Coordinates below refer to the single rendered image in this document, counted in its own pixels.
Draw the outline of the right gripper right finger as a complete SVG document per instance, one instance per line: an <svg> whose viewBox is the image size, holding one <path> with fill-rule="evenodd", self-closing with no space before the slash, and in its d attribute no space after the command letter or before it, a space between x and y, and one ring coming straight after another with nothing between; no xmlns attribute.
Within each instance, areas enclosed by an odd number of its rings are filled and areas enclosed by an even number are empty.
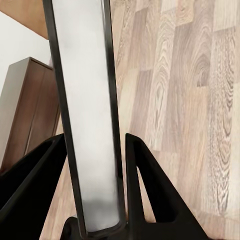
<svg viewBox="0 0 240 240"><path fill-rule="evenodd" d="M145 142L125 134L129 240L211 240ZM156 223L145 220L139 168Z"/></svg>

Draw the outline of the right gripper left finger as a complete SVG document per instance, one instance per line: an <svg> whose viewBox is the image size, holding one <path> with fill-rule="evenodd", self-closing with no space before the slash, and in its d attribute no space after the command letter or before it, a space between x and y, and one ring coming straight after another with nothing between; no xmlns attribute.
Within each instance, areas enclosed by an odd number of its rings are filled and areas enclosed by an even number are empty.
<svg viewBox="0 0 240 240"><path fill-rule="evenodd" d="M67 156L62 133L0 174L0 240L39 240Z"/></svg>

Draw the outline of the hardback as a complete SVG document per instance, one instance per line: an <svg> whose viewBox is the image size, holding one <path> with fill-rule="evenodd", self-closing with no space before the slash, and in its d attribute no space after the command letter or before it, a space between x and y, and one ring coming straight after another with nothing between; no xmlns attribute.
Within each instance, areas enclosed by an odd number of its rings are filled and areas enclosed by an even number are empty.
<svg viewBox="0 0 240 240"><path fill-rule="evenodd" d="M110 0L42 0L80 236L121 232L126 206Z"/></svg>

